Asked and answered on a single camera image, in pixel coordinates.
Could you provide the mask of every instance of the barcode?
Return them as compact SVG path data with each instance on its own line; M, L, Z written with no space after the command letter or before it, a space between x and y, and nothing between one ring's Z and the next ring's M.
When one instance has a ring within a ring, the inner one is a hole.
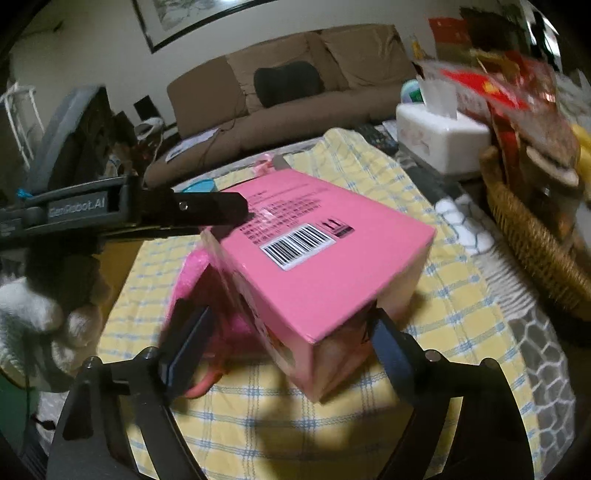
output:
M334 243L333 238L307 223L263 245L261 250L283 270L289 270Z

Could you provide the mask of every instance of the brown couch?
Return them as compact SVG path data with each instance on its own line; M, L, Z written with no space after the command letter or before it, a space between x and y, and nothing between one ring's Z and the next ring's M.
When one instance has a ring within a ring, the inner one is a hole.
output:
M260 67L297 60L318 71L324 92L264 108L253 85ZM182 138L220 126L208 141L145 174L150 187L173 185L257 151L392 118L402 84L415 76L392 25L353 25L289 35L219 57L168 86Z

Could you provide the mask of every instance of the tissue box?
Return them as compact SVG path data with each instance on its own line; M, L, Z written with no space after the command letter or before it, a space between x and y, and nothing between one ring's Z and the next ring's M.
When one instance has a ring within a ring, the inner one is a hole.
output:
M318 401L371 353L372 303L405 313L434 229L293 170L227 191L252 218L203 232L212 265L277 365Z
M491 145L485 124L457 113L457 119L436 115L424 103L396 108L398 141L444 175L480 173L479 155Z

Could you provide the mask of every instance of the picture frame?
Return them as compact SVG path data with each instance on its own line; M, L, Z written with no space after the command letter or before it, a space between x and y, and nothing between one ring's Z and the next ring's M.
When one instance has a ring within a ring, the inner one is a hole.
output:
M220 18L275 0L131 0L151 53Z

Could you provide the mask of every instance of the yellow plaid tablecloth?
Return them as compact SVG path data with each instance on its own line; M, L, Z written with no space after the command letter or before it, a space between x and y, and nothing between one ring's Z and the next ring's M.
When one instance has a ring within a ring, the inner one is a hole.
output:
M521 410L540 476L539 426L514 338L479 270L404 170L363 138L333 129L310 151L286 156L296 170L363 194L433 225L437 236L417 287L407 331L424 348L456 362L500 363ZM222 189L252 177L250 169L216 180ZM153 345L171 289L198 237L145 242L99 345L104 361L133 357ZM443 468L461 400L448 413L428 476ZM374 478L402 435L411 407L397 399L372 359L323 404L309 402L268 359L236 363L211 391L174 405L174 415L209 478ZM155 476L141 434L130 426L141 471Z

